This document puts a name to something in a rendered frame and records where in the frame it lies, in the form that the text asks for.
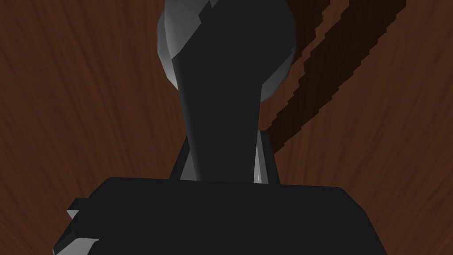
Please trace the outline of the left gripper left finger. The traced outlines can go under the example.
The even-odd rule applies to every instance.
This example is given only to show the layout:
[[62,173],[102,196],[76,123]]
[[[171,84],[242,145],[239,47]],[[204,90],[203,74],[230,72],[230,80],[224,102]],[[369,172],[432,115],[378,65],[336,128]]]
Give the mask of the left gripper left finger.
[[185,138],[180,149],[169,180],[197,180],[187,137]]

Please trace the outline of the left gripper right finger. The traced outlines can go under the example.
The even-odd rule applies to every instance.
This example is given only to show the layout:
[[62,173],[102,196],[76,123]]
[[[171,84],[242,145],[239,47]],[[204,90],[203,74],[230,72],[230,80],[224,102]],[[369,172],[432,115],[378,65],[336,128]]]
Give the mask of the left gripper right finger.
[[266,131],[257,132],[254,164],[254,183],[280,184],[272,144]]

